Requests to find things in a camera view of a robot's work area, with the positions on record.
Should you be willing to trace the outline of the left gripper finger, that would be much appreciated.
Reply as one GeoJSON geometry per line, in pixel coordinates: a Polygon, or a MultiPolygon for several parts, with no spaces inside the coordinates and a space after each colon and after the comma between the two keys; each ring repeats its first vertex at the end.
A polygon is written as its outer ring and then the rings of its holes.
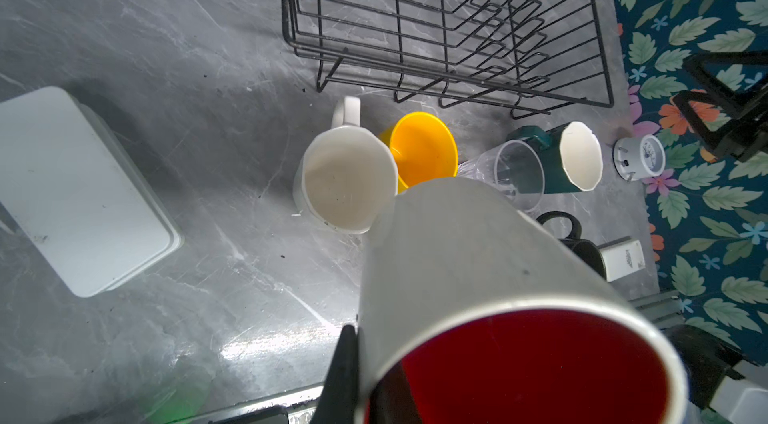
{"type": "Polygon", "coordinates": [[[354,325],[341,333],[311,424],[352,424],[359,392],[359,343],[354,325]]]}

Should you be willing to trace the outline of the white mug red interior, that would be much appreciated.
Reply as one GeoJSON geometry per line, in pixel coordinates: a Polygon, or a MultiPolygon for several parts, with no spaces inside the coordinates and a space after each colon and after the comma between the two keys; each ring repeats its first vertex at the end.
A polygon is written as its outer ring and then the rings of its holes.
{"type": "Polygon", "coordinates": [[[358,407],[401,368],[425,423],[679,423],[669,340],[487,184],[394,197],[368,233],[358,407]]]}

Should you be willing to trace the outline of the cream white octagonal mug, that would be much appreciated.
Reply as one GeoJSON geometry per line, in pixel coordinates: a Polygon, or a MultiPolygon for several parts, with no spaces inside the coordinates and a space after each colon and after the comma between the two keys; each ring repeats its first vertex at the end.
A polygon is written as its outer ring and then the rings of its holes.
{"type": "Polygon", "coordinates": [[[398,193],[398,171],[389,148],[361,126],[361,101],[346,96],[331,126],[305,150],[293,183],[300,217],[343,234],[369,231],[398,193]]]}

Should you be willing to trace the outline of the yellow plastic mug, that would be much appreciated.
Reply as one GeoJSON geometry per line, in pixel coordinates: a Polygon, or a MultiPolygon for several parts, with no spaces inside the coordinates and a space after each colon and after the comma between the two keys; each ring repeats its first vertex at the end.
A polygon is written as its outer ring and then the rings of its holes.
{"type": "Polygon", "coordinates": [[[378,137],[394,157],[399,193],[426,181],[457,175],[459,155],[454,136],[432,114],[406,114],[378,137]]]}

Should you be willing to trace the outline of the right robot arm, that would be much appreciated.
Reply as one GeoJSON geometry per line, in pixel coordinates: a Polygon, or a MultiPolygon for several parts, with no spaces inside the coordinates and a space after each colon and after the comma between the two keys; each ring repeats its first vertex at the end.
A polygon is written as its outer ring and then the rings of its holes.
{"type": "MultiPolygon", "coordinates": [[[[717,162],[735,164],[731,178],[767,174],[767,52],[737,51],[698,54],[688,57],[683,68],[700,85],[672,97],[702,148],[717,162]],[[712,74],[715,67],[755,67],[753,84],[734,90],[712,74]]],[[[726,383],[746,381],[752,384],[762,377],[755,364],[722,337],[716,337],[691,325],[680,325],[668,332],[688,372],[691,401],[710,407],[718,389],[726,383]]]]}

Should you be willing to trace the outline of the small white alarm clock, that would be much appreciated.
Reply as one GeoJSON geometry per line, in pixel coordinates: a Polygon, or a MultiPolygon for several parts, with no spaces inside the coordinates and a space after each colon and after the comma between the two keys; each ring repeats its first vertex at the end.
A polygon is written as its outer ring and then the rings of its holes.
{"type": "Polygon", "coordinates": [[[655,178],[666,168],[662,143],[651,134],[623,138],[613,145],[613,163],[625,181],[655,178]]]}

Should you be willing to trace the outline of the green mug white interior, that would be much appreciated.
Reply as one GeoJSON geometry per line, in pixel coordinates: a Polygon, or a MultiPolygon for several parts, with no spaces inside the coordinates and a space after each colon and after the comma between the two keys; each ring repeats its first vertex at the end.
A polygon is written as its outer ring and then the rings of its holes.
{"type": "Polygon", "coordinates": [[[506,139],[524,141],[537,154],[544,171],[545,194],[590,192],[602,179],[602,147],[583,122],[572,121],[549,130],[523,126],[506,139]]]}

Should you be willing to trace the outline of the white box right side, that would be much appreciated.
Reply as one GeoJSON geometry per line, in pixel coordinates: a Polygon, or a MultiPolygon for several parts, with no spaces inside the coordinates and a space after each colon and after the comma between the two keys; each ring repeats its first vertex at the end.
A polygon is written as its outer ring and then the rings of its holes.
{"type": "Polygon", "coordinates": [[[625,239],[601,246],[599,252],[608,282],[619,280],[646,267],[642,245],[637,239],[625,239]]]}

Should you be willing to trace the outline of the white box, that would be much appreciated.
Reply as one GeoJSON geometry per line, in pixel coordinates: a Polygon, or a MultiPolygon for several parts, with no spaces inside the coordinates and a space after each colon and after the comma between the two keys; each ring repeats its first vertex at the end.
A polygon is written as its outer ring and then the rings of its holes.
{"type": "Polygon", "coordinates": [[[646,267],[642,245],[637,239],[625,239],[601,246],[599,252],[608,282],[619,280],[646,267]]]}
{"type": "Polygon", "coordinates": [[[1,104],[1,204],[80,298],[118,288],[183,245],[106,122],[59,87],[1,104]]]}

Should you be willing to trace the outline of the black mug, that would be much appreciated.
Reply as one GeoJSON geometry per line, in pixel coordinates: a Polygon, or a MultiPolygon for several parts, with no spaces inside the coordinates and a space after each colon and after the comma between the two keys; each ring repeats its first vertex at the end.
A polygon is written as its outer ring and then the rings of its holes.
{"type": "Polygon", "coordinates": [[[570,232],[560,242],[606,281],[607,271],[603,256],[593,242],[582,238],[582,225],[575,216],[564,211],[548,211],[539,215],[536,221],[543,225],[558,218],[567,219],[570,222],[570,232]]]}

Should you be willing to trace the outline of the clear glass cup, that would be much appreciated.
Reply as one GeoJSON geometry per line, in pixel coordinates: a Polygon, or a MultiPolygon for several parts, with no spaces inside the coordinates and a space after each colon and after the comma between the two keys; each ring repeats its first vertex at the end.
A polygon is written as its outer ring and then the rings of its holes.
{"type": "Polygon", "coordinates": [[[520,211],[530,213],[540,203],[545,188],[541,161],[531,146],[510,140],[458,166],[458,177],[486,183],[510,199],[520,211]]]}

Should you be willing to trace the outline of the white box left side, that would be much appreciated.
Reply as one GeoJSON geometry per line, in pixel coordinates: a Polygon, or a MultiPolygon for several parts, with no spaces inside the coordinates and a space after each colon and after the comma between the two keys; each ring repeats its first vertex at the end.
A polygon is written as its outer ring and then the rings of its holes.
{"type": "Polygon", "coordinates": [[[183,245],[106,122],[59,87],[1,104],[1,204],[80,298],[118,288],[183,245]]]}

